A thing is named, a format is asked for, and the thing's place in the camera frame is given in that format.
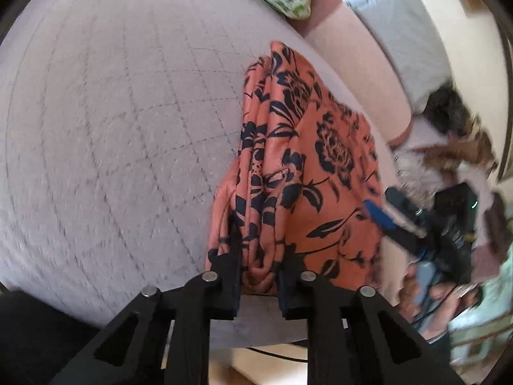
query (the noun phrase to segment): white wall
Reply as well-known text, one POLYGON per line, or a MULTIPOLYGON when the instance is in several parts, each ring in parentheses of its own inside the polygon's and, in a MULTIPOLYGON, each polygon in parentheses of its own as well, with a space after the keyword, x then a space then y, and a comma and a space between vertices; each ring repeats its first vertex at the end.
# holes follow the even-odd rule
MULTIPOLYGON (((479 114, 500 161, 506 142, 507 74, 502 43, 490 12, 467 17, 459 0, 422 0, 436 25, 449 57, 463 101, 479 114)), ((490 176, 497 185, 497 172, 490 176)), ((497 185, 513 202, 513 181, 497 185)))

